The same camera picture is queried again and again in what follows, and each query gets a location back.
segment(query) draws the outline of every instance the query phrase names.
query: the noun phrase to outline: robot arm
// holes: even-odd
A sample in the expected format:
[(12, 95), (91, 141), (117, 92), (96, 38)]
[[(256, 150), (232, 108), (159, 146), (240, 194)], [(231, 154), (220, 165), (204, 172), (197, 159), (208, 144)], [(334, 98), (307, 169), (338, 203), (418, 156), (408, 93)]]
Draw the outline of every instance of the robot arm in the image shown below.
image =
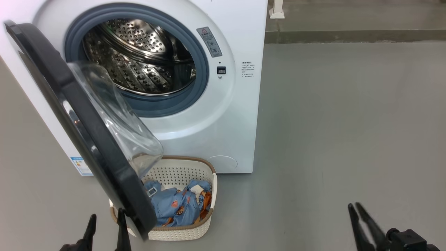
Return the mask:
[[(118, 244), (115, 251), (132, 251), (130, 247), (130, 239), (127, 232), (127, 223), (125, 221), (125, 214), (122, 209), (118, 210)], [(60, 251), (92, 251), (93, 235), (96, 232), (96, 214), (91, 215), (90, 220), (85, 230), (82, 239), (78, 240), (76, 244), (65, 244)]]
[(375, 247), (368, 241), (364, 231), (359, 224), (359, 217), (353, 204), (348, 204), (348, 212), (350, 214), (351, 227), (355, 236), (356, 248), (358, 251), (440, 251), (433, 244), (427, 244), (421, 236), (412, 229), (404, 232), (391, 228), (384, 235), (378, 224), (370, 217), (364, 207), (356, 202), (356, 208), (361, 219), (366, 223), (370, 234), (375, 241)]

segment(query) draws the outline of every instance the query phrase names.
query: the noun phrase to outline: white pipe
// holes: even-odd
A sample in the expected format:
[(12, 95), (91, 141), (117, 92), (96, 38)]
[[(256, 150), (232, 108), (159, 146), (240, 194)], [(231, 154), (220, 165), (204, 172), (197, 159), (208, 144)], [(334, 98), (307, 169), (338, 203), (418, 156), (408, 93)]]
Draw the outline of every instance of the white pipe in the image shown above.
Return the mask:
[(274, 0), (273, 8), (269, 10), (269, 18), (270, 19), (285, 18), (282, 6), (283, 6), (283, 0)]

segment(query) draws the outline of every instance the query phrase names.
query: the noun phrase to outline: clothing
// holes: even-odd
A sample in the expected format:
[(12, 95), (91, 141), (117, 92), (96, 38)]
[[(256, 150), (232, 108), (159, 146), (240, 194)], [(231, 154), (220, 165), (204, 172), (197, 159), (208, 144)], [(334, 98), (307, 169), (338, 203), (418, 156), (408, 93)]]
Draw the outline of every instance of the clothing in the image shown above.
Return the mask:
[(144, 187), (157, 190), (151, 197), (157, 226), (192, 225), (206, 217), (211, 207), (211, 185), (207, 181), (191, 180), (182, 191), (176, 188), (161, 191), (161, 184), (157, 181), (149, 181)]

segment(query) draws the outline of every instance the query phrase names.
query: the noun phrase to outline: brown basket rim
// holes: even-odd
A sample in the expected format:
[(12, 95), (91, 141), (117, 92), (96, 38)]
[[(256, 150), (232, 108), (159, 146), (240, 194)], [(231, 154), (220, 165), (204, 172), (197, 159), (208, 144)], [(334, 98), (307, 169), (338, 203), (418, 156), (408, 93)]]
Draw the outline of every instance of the brown basket rim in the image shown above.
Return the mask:
[[(213, 174), (215, 173), (214, 166), (209, 161), (201, 159), (201, 158), (169, 155), (169, 156), (164, 156), (162, 159), (192, 160), (192, 161), (202, 162), (202, 163), (206, 164), (212, 170)], [(194, 229), (194, 228), (197, 228), (197, 227), (203, 225), (204, 223), (206, 223), (207, 220), (209, 220), (209, 218), (211, 217), (213, 212), (214, 212), (214, 209), (211, 208), (209, 210), (209, 212), (207, 213), (206, 217), (204, 219), (202, 219), (198, 224), (188, 225), (188, 226), (156, 226), (152, 229), (152, 231), (174, 231), (174, 230)], [(110, 214), (111, 214), (111, 218), (113, 219), (113, 221), (116, 224), (118, 224), (118, 218), (116, 216), (115, 208), (112, 206), (110, 207)]]

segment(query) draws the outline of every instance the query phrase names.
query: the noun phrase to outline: stainless steel drum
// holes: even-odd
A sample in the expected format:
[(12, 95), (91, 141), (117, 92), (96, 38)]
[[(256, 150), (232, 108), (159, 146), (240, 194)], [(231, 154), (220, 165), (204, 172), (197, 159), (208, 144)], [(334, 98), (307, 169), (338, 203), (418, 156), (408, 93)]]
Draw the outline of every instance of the stainless steel drum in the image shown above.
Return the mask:
[(128, 92), (161, 96), (178, 92), (195, 79), (187, 49), (159, 26), (115, 19), (92, 29), (83, 40), (89, 60), (105, 67)]

